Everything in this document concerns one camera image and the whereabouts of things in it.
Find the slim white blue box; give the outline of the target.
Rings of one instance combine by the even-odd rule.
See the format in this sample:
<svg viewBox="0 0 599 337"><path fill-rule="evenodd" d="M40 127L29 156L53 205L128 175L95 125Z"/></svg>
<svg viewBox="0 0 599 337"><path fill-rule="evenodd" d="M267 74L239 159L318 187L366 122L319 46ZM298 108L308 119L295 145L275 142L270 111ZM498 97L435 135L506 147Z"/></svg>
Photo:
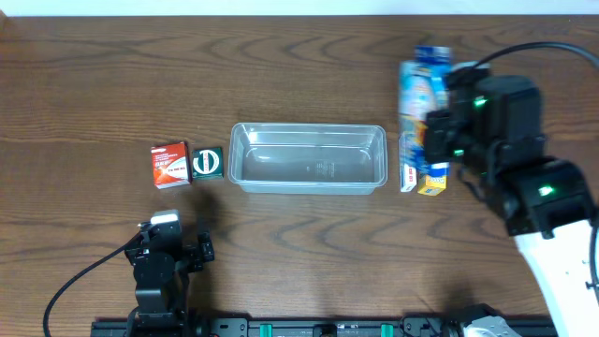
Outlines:
<svg viewBox="0 0 599 337"><path fill-rule="evenodd" d="M410 164L410 147L405 137L399 139L400 159L400 190L402 193L411 192L416 187L416 169Z"/></svg>

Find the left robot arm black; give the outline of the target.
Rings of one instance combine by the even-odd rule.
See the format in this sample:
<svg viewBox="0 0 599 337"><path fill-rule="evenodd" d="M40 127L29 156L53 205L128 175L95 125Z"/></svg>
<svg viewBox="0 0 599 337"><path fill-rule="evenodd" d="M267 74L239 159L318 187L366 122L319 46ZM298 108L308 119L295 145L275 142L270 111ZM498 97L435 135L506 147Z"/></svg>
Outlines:
<svg viewBox="0 0 599 337"><path fill-rule="evenodd" d="M214 261L210 233L200 231L197 243L183 244L177 210L156 212L139 224L139 237L124 249L137 283L139 319L132 332L148 336L185 336L193 329L187 312L189 275Z"/></svg>

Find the large blue white box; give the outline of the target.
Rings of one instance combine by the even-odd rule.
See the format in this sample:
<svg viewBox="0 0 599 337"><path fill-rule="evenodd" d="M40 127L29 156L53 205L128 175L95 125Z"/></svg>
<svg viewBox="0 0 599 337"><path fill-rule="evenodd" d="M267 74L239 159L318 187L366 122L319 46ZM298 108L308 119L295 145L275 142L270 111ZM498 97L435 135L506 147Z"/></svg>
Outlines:
<svg viewBox="0 0 599 337"><path fill-rule="evenodd" d="M452 56L448 47L420 45L415 47L413 60L400 64L402 160L418 173L432 177L446 175L449 164L429 164L425 160L425 120L429 112L444 109L447 105L444 76L451 70Z"/></svg>

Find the yellow box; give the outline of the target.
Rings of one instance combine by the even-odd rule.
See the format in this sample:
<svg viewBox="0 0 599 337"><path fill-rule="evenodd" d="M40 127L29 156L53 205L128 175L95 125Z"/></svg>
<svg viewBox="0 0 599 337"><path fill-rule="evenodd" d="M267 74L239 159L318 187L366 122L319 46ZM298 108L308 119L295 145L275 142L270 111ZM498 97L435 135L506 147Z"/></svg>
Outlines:
<svg viewBox="0 0 599 337"><path fill-rule="evenodd" d="M420 174L417 181L417 192L425 196L437 196L446 190L447 176L433 177L428 174Z"/></svg>

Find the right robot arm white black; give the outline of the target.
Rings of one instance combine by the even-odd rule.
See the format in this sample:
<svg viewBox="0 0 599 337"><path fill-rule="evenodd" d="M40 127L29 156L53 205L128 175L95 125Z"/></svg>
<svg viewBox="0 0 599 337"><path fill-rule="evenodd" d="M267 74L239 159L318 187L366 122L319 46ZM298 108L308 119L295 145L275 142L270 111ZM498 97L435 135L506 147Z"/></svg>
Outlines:
<svg viewBox="0 0 599 337"><path fill-rule="evenodd" d="M427 114L428 164L459 163L475 197L506 226L560 336L598 321L598 206L581 169L546 152L542 95L530 79L462 67L444 78L446 106Z"/></svg>

